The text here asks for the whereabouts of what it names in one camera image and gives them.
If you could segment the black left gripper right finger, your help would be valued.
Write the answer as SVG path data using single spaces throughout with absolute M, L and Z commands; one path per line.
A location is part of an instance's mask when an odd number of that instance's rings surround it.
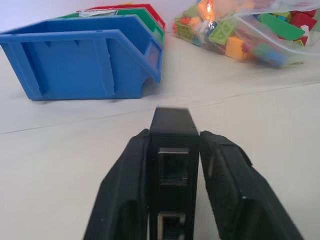
M 240 146 L 200 133 L 205 187 L 222 240 L 301 240 L 303 236 Z

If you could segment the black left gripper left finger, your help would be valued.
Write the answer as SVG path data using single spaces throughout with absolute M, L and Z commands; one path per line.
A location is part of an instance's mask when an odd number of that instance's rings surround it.
M 85 240 L 145 240 L 148 223 L 149 130 L 133 136 L 102 180 Z

